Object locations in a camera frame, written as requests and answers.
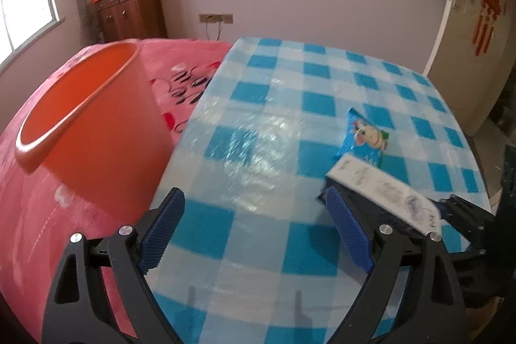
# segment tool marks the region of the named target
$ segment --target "pink blanket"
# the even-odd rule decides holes
[[[197,103],[194,100],[231,45],[162,39],[143,44],[142,62],[176,145]],[[15,139],[29,110],[59,75],[97,49],[98,45],[86,47],[53,73],[0,135],[0,291],[38,341],[48,289],[69,237],[74,232],[89,238],[111,235],[124,221],[68,190],[44,167],[26,175],[15,161]],[[107,277],[108,289],[113,281]],[[130,332],[119,298],[110,293],[110,299],[120,327]]]

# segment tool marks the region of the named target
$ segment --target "table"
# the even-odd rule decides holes
[[[351,107],[388,131],[382,169],[431,199],[489,209],[477,164],[432,84],[349,51],[241,38],[201,98],[153,206],[186,210],[146,279],[186,344],[322,343],[365,279],[316,200]],[[449,251],[467,246],[443,226]],[[377,333],[392,325],[401,270]]]

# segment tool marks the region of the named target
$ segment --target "wooden cabinet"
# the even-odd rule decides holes
[[[101,0],[95,8],[106,42],[167,38],[160,0]]]

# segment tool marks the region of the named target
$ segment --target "orange bucket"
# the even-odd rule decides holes
[[[137,40],[109,44],[63,74],[29,112],[15,151],[26,172],[43,164],[128,223],[148,209],[171,154]]]

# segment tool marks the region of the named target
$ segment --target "blue gripper pad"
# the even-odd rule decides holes
[[[185,211],[185,195],[181,190],[176,190],[167,199],[167,202],[160,206],[159,215],[141,241],[138,268],[144,275],[151,268],[158,266]]]
[[[369,236],[335,187],[326,191],[326,207],[353,262],[370,273],[375,262]]]

